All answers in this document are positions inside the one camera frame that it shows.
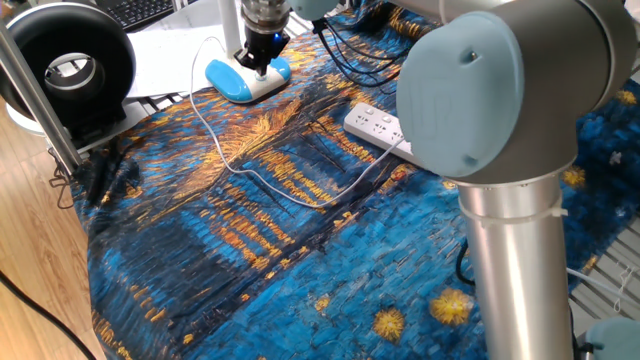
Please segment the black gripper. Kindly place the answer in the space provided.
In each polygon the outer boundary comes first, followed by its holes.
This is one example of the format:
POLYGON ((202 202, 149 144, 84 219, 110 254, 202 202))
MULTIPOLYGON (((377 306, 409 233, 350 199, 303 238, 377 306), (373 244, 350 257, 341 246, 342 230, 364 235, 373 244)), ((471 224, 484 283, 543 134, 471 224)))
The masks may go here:
POLYGON ((234 58, 241 66, 265 76, 272 59, 280 55, 290 37, 284 30, 263 34, 246 27, 245 33, 246 48, 238 50, 234 58))

